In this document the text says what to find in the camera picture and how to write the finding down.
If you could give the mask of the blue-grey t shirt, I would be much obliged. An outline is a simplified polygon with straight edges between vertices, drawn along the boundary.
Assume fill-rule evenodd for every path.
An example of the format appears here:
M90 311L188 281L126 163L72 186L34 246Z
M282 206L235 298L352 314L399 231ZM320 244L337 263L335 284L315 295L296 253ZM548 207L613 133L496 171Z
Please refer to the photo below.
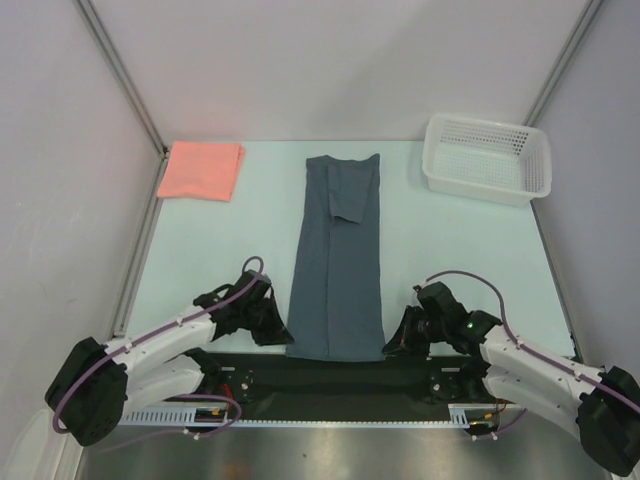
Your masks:
M308 159L287 356L383 360L380 278L380 156Z

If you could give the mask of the white plastic perforated basket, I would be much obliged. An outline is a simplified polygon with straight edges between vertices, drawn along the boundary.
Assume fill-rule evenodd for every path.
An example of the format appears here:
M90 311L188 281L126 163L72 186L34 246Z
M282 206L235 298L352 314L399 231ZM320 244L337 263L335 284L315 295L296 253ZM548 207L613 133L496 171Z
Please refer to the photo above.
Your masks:
M551 191L551 148L536 128L436 114L426 127L422 171L435 192L525 206Z

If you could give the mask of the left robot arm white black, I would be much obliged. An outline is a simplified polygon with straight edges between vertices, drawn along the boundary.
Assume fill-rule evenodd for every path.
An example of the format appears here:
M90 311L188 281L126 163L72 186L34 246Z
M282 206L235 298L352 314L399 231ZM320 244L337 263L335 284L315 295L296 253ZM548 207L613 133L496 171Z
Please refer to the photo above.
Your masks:
M294 341L271 280L254 270L197 296L169 323L138 338L79 341L45 393L54 430L88 447L124 416L154 403L228 397L222 366L203 347L239 330L259 346Z

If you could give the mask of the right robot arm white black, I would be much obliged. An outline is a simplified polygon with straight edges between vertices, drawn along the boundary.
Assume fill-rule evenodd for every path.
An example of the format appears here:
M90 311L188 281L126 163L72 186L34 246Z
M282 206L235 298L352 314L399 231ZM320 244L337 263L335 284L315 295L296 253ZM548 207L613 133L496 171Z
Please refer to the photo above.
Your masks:
M590 367L517 336L506 316L468 311L443 283L415 288L387 356L428 355L446 343L474 368L461 376L473 401L515 403L573 435L605 470L627 477L639 463L639 384L626 370Z

